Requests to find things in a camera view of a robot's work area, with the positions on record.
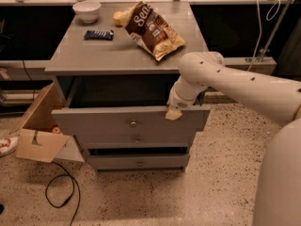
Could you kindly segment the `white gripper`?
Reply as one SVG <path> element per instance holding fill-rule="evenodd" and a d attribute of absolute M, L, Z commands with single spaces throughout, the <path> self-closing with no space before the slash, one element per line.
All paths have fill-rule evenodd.
<path fill-rule="evenodd" d="M 169 92 L 166 119 L 170 121 L 179 119 L 182 116 L 180 109 L 190 108 L 200 93 L 206 89 L 206 86 L 189 83 L 183 76 L 180 76 Z"/>

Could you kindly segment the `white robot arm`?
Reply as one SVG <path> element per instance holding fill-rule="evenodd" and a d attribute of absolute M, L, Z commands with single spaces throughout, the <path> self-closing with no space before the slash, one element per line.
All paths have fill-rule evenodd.
<path fill-rule="evenodd" d="M 178 70 L 167 101 L 177 109 L 188 109 L 202 91 L 213 88 L 280 125 L 301 118 L 298 81 L 228 68 L 217 52 L 187 53 Z"/>

